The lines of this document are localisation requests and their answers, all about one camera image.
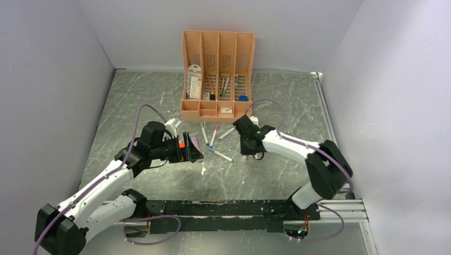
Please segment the white pen blue cap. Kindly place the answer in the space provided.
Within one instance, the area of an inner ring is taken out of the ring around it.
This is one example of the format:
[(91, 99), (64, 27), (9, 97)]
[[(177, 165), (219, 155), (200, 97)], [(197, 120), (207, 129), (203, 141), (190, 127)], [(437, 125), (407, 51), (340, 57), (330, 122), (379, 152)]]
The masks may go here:
[(221, 158), (223, 158), (223, 159), (225, 159), (225, 160), (227, 160), (227, 161), (229, 161), (229, 162), (231, 162), (231, 163), (234, 162), (234, 160), (233, 160), (232, 158), (230, 158), (230, 157), (228, 157), (228, 156), (226, 156), (226, 155), (224, 155), (224, 154), (222, 154), (222, 153), (220, 153), (220, 152), (214, 150), (213, 148), (209, 148), (208, 150), (209, 150), (211, 153), (213, 153), (213, 154), (215, 154), (215, 155), (217, 155), (217, 156), (219, 156), (219, 157), (221, 157)]

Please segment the white packaged item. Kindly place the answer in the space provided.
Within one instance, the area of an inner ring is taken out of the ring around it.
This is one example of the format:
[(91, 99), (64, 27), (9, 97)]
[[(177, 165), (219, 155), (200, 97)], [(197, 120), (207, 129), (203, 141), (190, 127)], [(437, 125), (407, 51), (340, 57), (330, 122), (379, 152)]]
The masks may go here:
[(202, 94), (202, 69), (193, 64), (187, 70), (187, 95), (188, 99), (200, 100)]

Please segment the white pen green cap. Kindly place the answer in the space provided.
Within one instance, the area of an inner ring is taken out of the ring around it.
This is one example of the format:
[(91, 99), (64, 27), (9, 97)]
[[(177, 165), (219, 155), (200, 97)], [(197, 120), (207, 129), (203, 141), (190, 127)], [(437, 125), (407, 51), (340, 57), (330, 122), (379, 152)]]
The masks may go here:
[(208, 137), (207, 137), (207, 134), (206, 134), (206, 130), (205, 130), (205, 125), (204, 125), (204, 123), (200, 123), (200, 126), (201, 126), (201, 132), (202, 132), (202, 135), (203, 135), (203, 139), (204, 139), (204, 144), (206, 145), (206, 146), (209, 146), (210, 144), (209, 144), (209, 141), (208, 141)]

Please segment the pink highlighter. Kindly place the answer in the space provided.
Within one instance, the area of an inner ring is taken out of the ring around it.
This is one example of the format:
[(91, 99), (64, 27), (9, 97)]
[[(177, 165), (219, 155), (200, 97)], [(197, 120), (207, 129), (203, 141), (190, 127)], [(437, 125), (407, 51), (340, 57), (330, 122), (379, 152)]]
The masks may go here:
[(192, 137), (191, 140), (192, 140), (192, 142), (193, 142), (195, 148), (196, 148), (199, 152), (201, 152), (201, 147), (199, 146), (199, 143), (198, 143), (196, 137)]

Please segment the blue round container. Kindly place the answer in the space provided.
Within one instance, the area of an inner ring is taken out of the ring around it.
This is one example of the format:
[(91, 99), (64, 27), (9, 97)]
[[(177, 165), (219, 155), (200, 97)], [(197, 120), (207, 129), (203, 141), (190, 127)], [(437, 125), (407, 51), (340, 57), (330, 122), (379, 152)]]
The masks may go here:
[(238, 100), (239, 101), (248, 101), (248, 97), (246, 95), (240, 95)]

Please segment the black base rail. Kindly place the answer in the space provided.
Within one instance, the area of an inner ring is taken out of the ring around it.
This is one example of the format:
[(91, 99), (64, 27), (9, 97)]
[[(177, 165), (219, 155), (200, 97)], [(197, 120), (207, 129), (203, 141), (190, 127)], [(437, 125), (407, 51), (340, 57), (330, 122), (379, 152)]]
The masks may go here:
[(253, 231), (283, 233), (289, 222), (319, 220), (317, 205), (299, 209), (288, 200), (148, 200), (139, 206), (129, 222), (143, 221), (150, 233), (175, 231)]

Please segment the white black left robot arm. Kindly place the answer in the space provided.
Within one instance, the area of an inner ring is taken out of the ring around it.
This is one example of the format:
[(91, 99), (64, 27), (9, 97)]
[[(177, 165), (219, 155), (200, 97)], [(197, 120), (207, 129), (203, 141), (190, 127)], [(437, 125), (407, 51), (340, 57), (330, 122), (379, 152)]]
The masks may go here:
[(142, 220), (147, 215), (147, 198), (133, 189), (105, 203), (118, 188), (150, 169), (152, 161), (194, 163), (204, 158), (187, 132), (179, 141), (180, 121), (150, 121), (139, 137), (118, 154), (99, 175), (57, 206), (44, 205), (38, 212), (35, 247), (49, 254), (79, 254), (97, 234), (123, 219)]

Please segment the white eraser box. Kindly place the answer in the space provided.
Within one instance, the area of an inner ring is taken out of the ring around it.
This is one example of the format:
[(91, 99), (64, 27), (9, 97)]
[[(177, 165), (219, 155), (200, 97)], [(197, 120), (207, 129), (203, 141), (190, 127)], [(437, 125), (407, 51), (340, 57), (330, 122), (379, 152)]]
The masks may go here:
[(232, 107), (221, 107), (220, 112), (221, 112), (221, 114), (233, 114), (233, 108)]

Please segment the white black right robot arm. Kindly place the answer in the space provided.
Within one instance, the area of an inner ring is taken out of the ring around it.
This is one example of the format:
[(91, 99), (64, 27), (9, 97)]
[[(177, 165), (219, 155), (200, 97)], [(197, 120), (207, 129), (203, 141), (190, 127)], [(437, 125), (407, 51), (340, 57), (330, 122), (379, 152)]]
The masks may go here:
[(288, 198), (287, 214), (291, 219), (301, 219), (311, 204), (332, 199), (352, 181), (352, 168), (331, 140), (318, 143), (298, 139), (269, 125), (258, 127), (247, 115), (233, 125), (239, 133), (243, 156), (261, 160), (273, 153), (305, 164), (310, 180)]

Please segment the white pen pink cap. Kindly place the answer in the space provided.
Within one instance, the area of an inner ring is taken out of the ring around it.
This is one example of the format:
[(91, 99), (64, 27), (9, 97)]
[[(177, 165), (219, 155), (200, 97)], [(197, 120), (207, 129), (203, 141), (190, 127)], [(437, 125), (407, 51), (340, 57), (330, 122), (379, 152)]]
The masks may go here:
[(213, 131), (213, 134), (212, 134), (212, 139), (211, 139), (211, 142), (210, 142), (210, 145), (209, 145), (210, 148), (212, 148), (212, 147), (214, 146), (214, 142), (215, 142), (215, 140), (216, 140), (216, 136), (217, 136), (217, 133), (218, 133), (218, 129), (219, 129), (219, 125), (217, 124), (217, 125), (215, 126), (214, 131)]

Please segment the white pen grey cap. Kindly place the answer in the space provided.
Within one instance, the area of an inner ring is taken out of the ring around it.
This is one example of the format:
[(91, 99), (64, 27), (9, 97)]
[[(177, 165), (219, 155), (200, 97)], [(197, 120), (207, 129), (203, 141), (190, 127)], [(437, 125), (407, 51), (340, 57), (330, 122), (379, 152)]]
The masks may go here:
[(233, 126), (232, 128), (230, 128), (227, 132), (225, 132), (224, 134), (222, 134), (219, 137), (219, 140), (223, 140), (224, 138), (226, 138), (228, 135), (230, 135), (234, 130), (236, 129), (235, 126)]

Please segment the orange plastic desk organizer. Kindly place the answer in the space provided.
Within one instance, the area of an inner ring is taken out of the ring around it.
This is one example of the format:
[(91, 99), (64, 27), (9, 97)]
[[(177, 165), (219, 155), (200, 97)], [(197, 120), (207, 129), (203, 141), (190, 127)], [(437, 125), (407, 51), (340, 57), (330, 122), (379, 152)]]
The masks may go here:
[[(180, 112), (184, 121), (232, 123), (251, 114), (253, 33), (185, 30), (182, 51), (185, 81)], [(193, 64), (202, 69), (200, 100), (187, 95), (187, 70)], [(239, 101), (240, 95), (248, 101)], [(233, 114), (221, 114), (221, 107), (232, 107)]]

